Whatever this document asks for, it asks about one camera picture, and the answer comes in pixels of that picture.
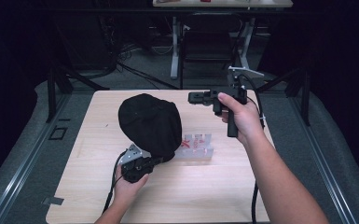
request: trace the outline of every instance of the black handle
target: black handle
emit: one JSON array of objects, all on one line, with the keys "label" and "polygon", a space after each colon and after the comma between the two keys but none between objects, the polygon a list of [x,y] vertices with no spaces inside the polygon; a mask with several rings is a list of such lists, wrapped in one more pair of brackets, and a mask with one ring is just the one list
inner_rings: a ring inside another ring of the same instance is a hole
[{"label": "black handle", "polygon": [[234,122],[234,112],[232,110],[228,111],[228,137],[237,137],[238,128]]}]

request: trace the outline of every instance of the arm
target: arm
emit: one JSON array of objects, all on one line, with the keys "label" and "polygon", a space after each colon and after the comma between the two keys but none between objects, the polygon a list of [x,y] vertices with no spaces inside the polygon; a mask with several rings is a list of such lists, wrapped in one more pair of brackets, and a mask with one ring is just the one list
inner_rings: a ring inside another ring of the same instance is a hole
[{"label": "arm", "polygon": [[[121,177],[121,166],[117,167],[116,178]],[[130,183],[120,178],[115,185],[115,198],[108,209],[98,218],[96,224],[118,224],[135,200],[141,187],[146,183],[148,174],[144,175],[138,182]]]},{"label": "arm", "polygon": [[[271,223],[328,223],[319,204],[283,162],[260,125],[255,104],[241,105],[219,93],[219,101],[234,112],[238,140],[255,174]],[[227,114],[222,116],[227,122]]]}]

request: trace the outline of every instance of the red marking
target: red marking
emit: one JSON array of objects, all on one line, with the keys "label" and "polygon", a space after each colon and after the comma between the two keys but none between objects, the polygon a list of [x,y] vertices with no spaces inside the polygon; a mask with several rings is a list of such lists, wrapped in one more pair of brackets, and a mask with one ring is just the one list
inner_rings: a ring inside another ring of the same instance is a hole
[{"label": "red marking", "polygon": [[193,147],[198,148],[199,147],[199,138],[195,138],[193,142]]},{"label": "red marking", "polygon": [[182,145],[181,145],[181,147],[188,147],[188,148],[190,148],[190,140],[183,140],[182,141]]}]

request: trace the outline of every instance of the right hand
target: right hand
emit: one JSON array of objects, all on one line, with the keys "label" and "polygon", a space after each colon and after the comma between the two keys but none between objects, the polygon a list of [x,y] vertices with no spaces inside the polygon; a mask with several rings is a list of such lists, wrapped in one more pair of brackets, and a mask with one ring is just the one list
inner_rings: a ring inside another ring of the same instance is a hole
[{"label": "right hand", "polygon": [[[246,105],[242,105],[234,98],[223,92],[220,92],[217,97],[220,103],[225,105],[234,113],[234,121],[238,128],[237,139],[244,146],[247,146],[249,139],[254,137],[256,134],[264,134],[263,128],[260,124],[260,117],[257,111],[257,107],[254,102],[248,99]],[[228,112],[223,112],[221,118],[223,122],[227,123]]]}]

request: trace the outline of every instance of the metal stand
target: metal stand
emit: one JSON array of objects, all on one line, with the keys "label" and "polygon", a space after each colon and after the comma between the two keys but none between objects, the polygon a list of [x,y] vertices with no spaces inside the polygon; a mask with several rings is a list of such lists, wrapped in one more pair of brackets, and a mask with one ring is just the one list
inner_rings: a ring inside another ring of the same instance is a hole
[{"label": "metal stand", "polygon": [[178,24],[173,17],[173,62],[171,64],[171,79],[178,78],[179,52],[178,52]]},{"label": "metal stand", "polygon": [[243,48],[241,52],[241,64],[245,68],[249,68],[248,60],[246,59],[246,54],[248,53],[249,45],[251,43],[252,34],[255,28],[255,18],[250,19],[247,23],[245,23],[245,29],[243,31],[243,35],[245,37]]},{"label": "metal stand", "polygon": [[241,70],[244,74],[246,74],[248,77],[263,77],[264,74],[259,73],[255,70],[249,69],[247,67],[233,67],[233,66],[229,66],[228,70]]},{"label": "metal stand", "polygon": [[93,88],[95,91],[108,91],[109,88],[100,86],[85,77],[82,77],[78,72],[71,70],[63,65],[54,65],[54,68],[51,68],[48,73],[48,119],[46,120],[49,123],[54,116],[56,115],[57,101],[55,94],[55,85],[57,84],[58,88],[63,94],[71,94],[74,90],[71,82],[69,81],[68,76],[76,78],[82,83]]},{"label": "metal stand", "polygon": [[295,97],[299,90],[302,88],[301,94],[301,110],[300,114],[303,118],[304,122],[310,126],[309,121],[309,105],[310,105],[310,71],[309,69],[298,68],[294,71],[291,71],[284,76],[276,77],[269,83],[257,88],[258,92],[263,92],[271,87],[277,85],[281,81],[284,81],[288,78],[291,78],[291,81],[287,85],[285,89],[285,93],[287,97]]}]

